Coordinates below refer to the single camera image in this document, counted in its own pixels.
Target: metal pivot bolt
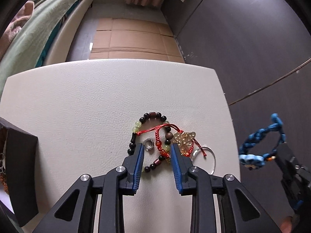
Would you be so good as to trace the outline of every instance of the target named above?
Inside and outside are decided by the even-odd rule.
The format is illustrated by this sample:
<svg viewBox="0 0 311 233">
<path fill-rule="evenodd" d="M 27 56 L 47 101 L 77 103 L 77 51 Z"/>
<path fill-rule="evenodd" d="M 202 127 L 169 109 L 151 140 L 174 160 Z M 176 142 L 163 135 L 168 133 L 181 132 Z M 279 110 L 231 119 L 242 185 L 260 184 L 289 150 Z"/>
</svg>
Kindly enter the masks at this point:
<svg viewBox="0 0 311 233">
<path fill-rule="evenodd" d="M 234 176 L 232 174 L 227 174 L 226 175 L 226 180 L 233 181 L 234 180 Z"/>
<path fill-rule="evenodd" d="M 117 166 L 116 171 L 117 172 L 124 172 L 125 171 L 125 167 L 124 166 Z"/>
<path fill-rule="evenodd" d="M 190 167 L 190 171 L 192 172 L 198 172 L 199 171 L 199 168 L 197 166 L 192 166 Z"/>
<path fill-rule="evenodd" d="M 87 181 L 89 178 L 90 178 L 90 176 L 89 176 L 88 174 L 83 174 L 83 175 L 80 177 L 80 180 L 82 180 L 82 181 Z"/>
</svg>

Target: white leather surface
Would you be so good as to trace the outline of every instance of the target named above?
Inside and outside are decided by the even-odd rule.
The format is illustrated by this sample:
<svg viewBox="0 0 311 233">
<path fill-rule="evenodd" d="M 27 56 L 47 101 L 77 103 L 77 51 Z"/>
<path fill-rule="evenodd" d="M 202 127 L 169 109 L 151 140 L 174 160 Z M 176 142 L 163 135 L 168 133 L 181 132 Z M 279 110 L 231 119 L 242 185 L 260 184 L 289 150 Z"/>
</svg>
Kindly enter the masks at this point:
<svg viewBox="0 0 311 233">
<path fill-rule="evenodd" d="M 43 65 L 51 65 L 66 61 L 71 42 L 92 1 L 93 0 L 83 0 L 69 15 L 57 33 Z"/>
<path fill-rule="evenodd" d="M 213 149 L 215 175 L 239 175 L 231 116 L 214 70 L 157 60 L 83 60 L 54 64 L 8 78 L 0 116 L 39 139 L 35 181 L 40 215 L 84 173 L 98 176 L 121 165 L 132 127 L 158 111 L 184 131 L 195 131 Z M 137 141 L 153 138 L 144 134 Z M 158 153 L 145 153 L 144 165 Z M 199 153 L 194 161 L 210 171 Z M 191 197 L 176 190 L 171 167 L 143 174 L 137 195 L 124 197 L 127 233 L 188 233 Z"/>
</svg>

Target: gray floor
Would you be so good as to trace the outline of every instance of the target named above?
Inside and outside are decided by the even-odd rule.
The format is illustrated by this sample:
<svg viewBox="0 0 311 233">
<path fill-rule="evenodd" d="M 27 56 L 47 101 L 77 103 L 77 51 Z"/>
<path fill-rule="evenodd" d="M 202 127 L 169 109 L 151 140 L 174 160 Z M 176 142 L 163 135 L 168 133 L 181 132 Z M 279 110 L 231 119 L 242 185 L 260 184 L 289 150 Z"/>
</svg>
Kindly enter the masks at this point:
<svg viewBox="0 0 311 233">
<path fill-rule="evenodd" d="M 71 44 L 67 60 L 87 60 L 90 56 L 90 43 L 96 32 L 99 18 L 129 18 L 156 23 L 166 23 L 159 9 L 127 5 L 124 0 L 94 0 L 83 17 Z"/>
</svg>

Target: gold pendant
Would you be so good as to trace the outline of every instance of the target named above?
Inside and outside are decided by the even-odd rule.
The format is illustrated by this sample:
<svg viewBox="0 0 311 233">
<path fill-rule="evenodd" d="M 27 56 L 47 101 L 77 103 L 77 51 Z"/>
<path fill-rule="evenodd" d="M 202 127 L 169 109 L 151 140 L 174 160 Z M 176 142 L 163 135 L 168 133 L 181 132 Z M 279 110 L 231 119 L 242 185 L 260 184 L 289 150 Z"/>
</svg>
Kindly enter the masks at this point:
<svg viewBox="0 0 311 233">
<path fill-rule="evenodd" d="M 194 138 L 195 138 L 195 132 L 174 133 L 174 140 L 178 144 L 181 154 L 184 154 L 188 151 L 188 146 L 192 145 L 192 140 Z"/>
</svg>

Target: blue braided bracelet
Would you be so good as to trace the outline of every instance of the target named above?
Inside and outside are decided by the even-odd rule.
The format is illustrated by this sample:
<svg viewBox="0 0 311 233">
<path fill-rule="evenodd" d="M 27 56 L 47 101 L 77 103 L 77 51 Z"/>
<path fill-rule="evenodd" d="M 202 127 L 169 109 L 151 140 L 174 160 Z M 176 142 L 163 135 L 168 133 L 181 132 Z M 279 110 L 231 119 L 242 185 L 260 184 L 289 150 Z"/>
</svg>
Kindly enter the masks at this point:
<svg viewBox="0 0 311 233">
<path fill-rule="evenodd" d="M 263 167 L 265 165 L 265 161 L 271 160 L 275 156 L 276 147 L 285 142 L 285 134 L 282 129 L 283 123 L 281 119 L 276 113 L 274 113 L 271 115 L 271 120 L 273 122 L 271 125 L 265 129 L 259 129 L 255 133 L 250 134 L 245 142 L 240 146 L 238 153 L 240 163 L 250 170 Z M 263 140 L 270 131 L 278 131 L 280 133 L 280 139 L 277 145 L 273 148 L 272 152 L 263 154 L 262 156 L 248 154 L 248 150 Z"/>
</svg>

